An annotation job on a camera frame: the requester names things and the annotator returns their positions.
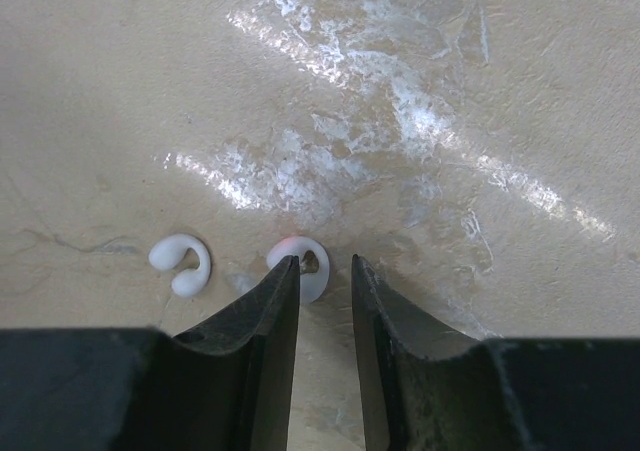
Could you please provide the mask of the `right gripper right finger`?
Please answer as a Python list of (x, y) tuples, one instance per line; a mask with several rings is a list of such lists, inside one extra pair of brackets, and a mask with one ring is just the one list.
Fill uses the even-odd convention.
[(370, 450), (635, 450), (632, 338), (475, 340), (351, 268), (365, 445)]

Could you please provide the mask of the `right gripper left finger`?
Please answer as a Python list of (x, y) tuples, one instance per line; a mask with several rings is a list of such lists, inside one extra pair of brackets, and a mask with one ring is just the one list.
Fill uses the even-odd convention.
[(300, 265), (177, 335), (155, 328), (6, 329), (5, 450), (282, 450)]

